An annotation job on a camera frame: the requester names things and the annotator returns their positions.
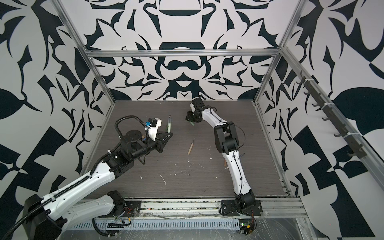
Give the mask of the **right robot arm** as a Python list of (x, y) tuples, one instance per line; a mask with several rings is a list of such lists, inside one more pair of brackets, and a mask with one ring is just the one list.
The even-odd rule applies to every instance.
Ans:
[(192, 123), (205, 121), (213, 128), (216, 148), (224, 157), (233, 181), (236, 211), (247, 215), (256, 205), (256, 198), (241, 164), (237, 126), (222, 119), (214, 108), (205, 105), (201, 98), (192, 100), (186, 120)]

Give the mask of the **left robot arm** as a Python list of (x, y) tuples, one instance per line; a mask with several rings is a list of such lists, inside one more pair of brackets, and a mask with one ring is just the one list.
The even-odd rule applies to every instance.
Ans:
[(125, 201), (116, 191), (101, 200), (78, 204), (101, 186), (112, 182), (134, 166), (136, 160), (145, 164), (146, 156), (156, 150), (162, 153), (172, 132), (159, 132), (162, 121), (150, 118), (143, 122), (137, 116), (125, 116), (115, 122), (119, 143), (101, 156), (93, 168), (65, 187), (43, 197), (33, 195), (25, 202), (23, 217), (3, 236), (11, 239), (22, 226), (30, 240), (55, 240), (62, 232), (82, 221), (112, 214), (119, 216)]

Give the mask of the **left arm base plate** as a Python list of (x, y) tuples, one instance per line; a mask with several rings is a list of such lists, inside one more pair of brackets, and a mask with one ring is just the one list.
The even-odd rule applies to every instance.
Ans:
[(141, 201), (126, 201), (123, 207), (123, 213), (120, 215), (124, 218), (131, 218), (139, 214), (141, 211)]

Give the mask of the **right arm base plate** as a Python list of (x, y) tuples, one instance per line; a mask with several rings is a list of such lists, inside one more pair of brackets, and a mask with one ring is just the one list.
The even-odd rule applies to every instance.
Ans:
[(237, 200), (222, 200), (219, 214), (224, 217), (254, 216), (262, 215), (263, 208), (259, 200), (254, 200), (251, 204), (243, 204)]

